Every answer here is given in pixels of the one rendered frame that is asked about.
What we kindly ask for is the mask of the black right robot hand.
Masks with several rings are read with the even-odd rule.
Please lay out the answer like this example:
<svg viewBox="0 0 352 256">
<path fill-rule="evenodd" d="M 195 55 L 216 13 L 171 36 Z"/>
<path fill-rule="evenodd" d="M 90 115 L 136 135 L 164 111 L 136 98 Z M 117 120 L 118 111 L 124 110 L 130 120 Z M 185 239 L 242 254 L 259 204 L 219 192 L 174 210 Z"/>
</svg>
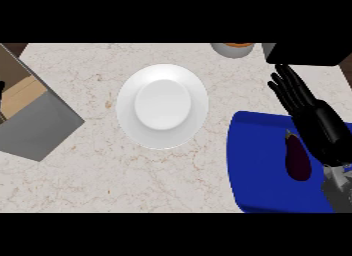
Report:
<svg viewBox="0 0 352 256">
<path fill-rule="evenodd" d="M 352 163 L 352 132 L 328 103 L 318 99 L 287 64 L 275 65 L 267 86 L 291 116 L 310 154 L 328 166 Z"/>
</svg>

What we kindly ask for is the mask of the dark purple eggplant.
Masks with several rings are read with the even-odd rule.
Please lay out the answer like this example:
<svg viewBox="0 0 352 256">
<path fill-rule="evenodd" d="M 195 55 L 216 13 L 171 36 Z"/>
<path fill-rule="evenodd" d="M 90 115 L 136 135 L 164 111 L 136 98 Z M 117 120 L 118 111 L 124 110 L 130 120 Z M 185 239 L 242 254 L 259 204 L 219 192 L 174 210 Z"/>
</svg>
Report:
<svg viewBox="0 0 352 256">
<path fill-rule="evenodd" d="M 285 135 L 285 170 L 296 181 L 307 181 L 312 175 L 309 156 L 297 135 L 287 131 Z"/>
</svg>

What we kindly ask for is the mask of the blue tray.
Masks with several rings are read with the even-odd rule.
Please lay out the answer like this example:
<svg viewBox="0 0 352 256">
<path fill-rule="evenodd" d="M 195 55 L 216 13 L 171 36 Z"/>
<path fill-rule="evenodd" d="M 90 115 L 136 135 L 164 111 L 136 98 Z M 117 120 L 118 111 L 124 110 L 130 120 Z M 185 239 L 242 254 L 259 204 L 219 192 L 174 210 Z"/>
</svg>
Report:
<svg viewBox="0 0 352 256">
<path fill-rule="evenodd" d="M 321 188 L 324 165 L 309 153 L 309 180 L 296 181 L 287 173 L 287 131 L 297 132 L 288 116 L 247 111 L 234 114 L 226 163 L 236 205 L 250 213 L 335 213 Z"/>
</svg>

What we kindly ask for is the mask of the white plate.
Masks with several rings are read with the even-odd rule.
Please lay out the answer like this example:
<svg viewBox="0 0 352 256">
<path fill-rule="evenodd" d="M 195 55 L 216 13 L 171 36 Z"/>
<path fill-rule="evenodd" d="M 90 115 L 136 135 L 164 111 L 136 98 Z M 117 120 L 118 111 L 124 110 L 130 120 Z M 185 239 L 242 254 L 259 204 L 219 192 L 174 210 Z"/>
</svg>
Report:
<svg viewBox="0 0 352 256">
<path fill-rule="evenodd" d="M 188 142 L 202 127 L 208 95 L 198 76 L 182 66 L 157 64 L 126 80 L 115 103 L 127 137 L 149 149 L 170 149 Z"/>
</svg>

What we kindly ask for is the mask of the wooden drawer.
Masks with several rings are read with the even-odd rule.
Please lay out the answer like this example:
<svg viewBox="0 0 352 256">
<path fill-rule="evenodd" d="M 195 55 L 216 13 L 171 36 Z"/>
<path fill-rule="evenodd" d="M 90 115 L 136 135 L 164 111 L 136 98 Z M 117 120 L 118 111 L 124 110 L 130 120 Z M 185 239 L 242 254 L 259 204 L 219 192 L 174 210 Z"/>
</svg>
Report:
<svg viewBox="0 0 352 256">
<path fill-rule="evenodd" d="M 47 91 L 45 85 L 0 44 L 0 80 L 5 82 L 0 104 L 0 124 Z"/>
</svg>

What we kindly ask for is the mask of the black appliance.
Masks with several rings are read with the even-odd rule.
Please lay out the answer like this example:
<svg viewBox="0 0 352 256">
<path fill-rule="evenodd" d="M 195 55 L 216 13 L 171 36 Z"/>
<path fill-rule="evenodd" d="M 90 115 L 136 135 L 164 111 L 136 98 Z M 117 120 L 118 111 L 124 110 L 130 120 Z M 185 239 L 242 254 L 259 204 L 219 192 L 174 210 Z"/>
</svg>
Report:
<svg viewBox="0 0 352 256">
<path fill-rule="evenodd" d="M 262 48 L 269 64 L 335 66 L 352 54 L 352 42 L 263 43 Z"/>
</svg>

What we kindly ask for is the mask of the grey pot with orange contents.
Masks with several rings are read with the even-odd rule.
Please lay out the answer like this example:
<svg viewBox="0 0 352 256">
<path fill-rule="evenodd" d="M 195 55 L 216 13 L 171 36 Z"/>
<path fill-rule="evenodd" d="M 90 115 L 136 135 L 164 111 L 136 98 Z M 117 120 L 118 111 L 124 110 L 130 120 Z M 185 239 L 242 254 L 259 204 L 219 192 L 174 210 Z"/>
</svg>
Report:
<svg viewBox="0 0 352 256">
<path fill-rule="evenodd" d="M 225 43 L 213 43 L 211 47 L 223 57 L 236 59 L 245 57 L 250 54 L 254 44 L 250 43 L 231 46 Z"/>
</svg>

